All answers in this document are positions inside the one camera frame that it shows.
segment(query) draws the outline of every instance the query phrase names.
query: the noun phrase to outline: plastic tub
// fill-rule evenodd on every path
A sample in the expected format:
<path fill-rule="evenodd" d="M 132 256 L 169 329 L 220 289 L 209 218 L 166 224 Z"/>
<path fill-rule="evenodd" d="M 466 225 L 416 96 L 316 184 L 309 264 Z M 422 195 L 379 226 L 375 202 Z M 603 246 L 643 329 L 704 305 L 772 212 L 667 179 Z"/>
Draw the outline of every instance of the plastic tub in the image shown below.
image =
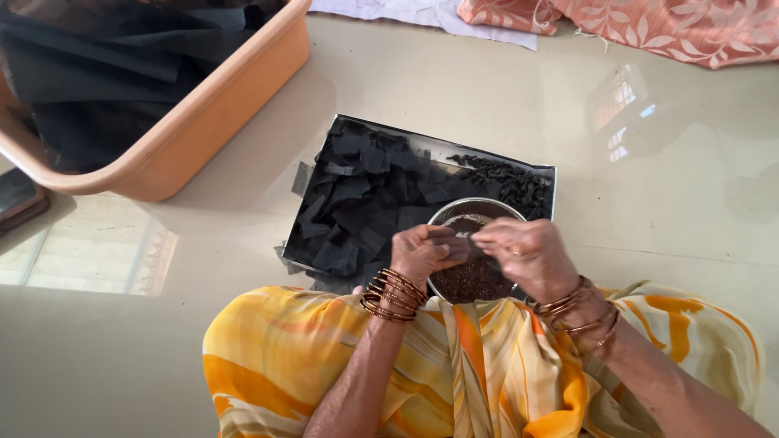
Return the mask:
<path fill-rule="evenodd" d="M 290 0 L 119 159 L 91 173 L 51 170 L 41 141 L 6 109 L 16 99 L 2 81 L 0 153 L 60 193 L 112 191 L 149 202 L 173 196 L 303 66 L 311 1 Z"/>

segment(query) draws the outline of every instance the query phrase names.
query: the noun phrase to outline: glossy floor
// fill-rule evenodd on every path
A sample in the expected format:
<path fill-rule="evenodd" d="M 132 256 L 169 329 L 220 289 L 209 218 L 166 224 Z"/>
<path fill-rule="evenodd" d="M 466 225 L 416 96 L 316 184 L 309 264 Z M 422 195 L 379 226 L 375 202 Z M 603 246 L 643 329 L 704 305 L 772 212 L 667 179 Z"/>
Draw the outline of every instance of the glossy floor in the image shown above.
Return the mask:
<path fill-rule="evenodd" d="M 200 362 L 236 295 L 288 276 L 273 247 L 337 112 L 559 170 L 580 271 L 715 298 L 779 392 L 779 65 L 707 71 L 597 38 L 539 52 L 399 23 L 308 18 L 312 55 L 177 196 L 57 196 L 0 239 L 0 436 L 215 436 Z M 779 433 L 779 420 L 762 420 Z"/>

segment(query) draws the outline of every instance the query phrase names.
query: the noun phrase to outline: saree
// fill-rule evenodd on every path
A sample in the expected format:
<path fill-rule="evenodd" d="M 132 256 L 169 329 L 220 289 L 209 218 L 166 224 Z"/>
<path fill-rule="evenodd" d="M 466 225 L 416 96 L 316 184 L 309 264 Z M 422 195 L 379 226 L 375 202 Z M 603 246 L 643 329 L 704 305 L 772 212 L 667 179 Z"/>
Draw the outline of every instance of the saree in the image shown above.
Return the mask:
<path fill-rule="evenodd" d="M 754 415 L 762 347 L 705 298 L 642 281 L 601 289 L 628 323 L 687 373 Z M 302 436 L 370 315 L 358 295 L 269 286 L 212 322 L 203 367 L 222 438 Z M 580 354 L 511 298 L 434 297 L 410 325 L 377 436 L 650 438 L 659 428 L 593 355 Z"/>

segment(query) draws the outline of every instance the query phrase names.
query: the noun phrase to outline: steel bowl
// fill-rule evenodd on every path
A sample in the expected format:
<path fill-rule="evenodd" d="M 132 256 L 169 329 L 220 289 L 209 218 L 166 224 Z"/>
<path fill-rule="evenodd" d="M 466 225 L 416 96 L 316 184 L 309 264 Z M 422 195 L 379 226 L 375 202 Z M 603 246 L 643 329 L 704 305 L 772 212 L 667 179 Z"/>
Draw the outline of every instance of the steel bowl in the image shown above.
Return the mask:
<path fill-rule="evenodd" d="M 491 200 L 489 198 L 463 198 L 446 204 L 438 213 L 433 214 L 428 224 L 430 225 L 448 225 L 456 221 L 457 219 L 470 219 L 472 221 L 481 222 L 482 224 L 489 224 L 498 217 L 513 217 L 520 221 L 526 219 L 520 214 L 519 211 L 514 210 L 508 205 Z M 428 287 L 437 296 L 446 299 L 435 288 L 435 284 L 428 277 Z"/>

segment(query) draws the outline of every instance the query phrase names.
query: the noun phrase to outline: orange fabric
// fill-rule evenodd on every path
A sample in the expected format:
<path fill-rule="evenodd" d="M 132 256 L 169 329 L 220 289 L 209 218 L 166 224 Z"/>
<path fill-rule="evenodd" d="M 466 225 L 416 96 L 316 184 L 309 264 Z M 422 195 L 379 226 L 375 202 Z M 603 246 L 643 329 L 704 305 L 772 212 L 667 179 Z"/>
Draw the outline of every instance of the orange fabric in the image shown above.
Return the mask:
<path fill-rule="evenodd" d="M 779 0 L 463 0 L 457 13 L 544 35 L 565 15 L 588 33 L 710 69 L 779 60 Z"/>

